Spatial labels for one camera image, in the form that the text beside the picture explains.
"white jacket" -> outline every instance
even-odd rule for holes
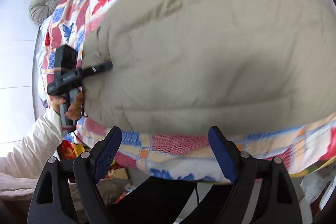
[[[30,199],[49,157],[62,142],[60,116],[50,108],[6,157],[0,157],[0,198]]]

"white sleeve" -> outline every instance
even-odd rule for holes
[[[62,142],[60,116],[50,108],[38,118],[13,152],[0,157],[0,173],[15,178],[38,178],[44,165]]]

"person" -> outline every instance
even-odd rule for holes
[[[55,97],[52,107],[32,126],[27,135],[6,157],[0,157],[0,200],[15,216],[18,223],[24,223],[31,197],[38,178],[49,157],[62,142],[59,106],[65,103],[61,96]],[[65,114],[68,119],[78,120],[82,116],[84,93],[78,93],[76,101]],[[0,216],[4,203],[0,206]]]

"gray floor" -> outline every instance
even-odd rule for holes
[[[128,169],[128,172],[131,177],[131,183],[133,186],[139,186],[142,182],[144,182],[149,177],[149,175],[139,170]],[[298,200],[300,200],[303,197],[303,191],[300,188],[300,183],[302,179],[303,177],[302,178],[292,178],[293,185],[294,185],[296,194],[298,196]],[[205,197],[205,195],[210,190],[211,186],[212,186],[211,184],[206,184],[206,183],[199,183],[197,185],[197,191],[199,193],[200,200],[202,200]],[[260,186],[261,186],[261,183],[254,184],[250,203],[246,210],[246,214],[245,214],[242,224],[248,224],[251,222],[254,209],[257,205]],[[196,198],[196,193],[194,191],[193,194],[190,196],[188,202],[184,206],[182,212],[180,213],[179,218],[184,219],[186,216],[188,216],[193,211],[193,209],[196,206],[197,206],[197,198]]]

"round pleated cushion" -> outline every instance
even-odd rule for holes
[[[31,0],[29,16],[37,25],[48,18],[61,0]]]

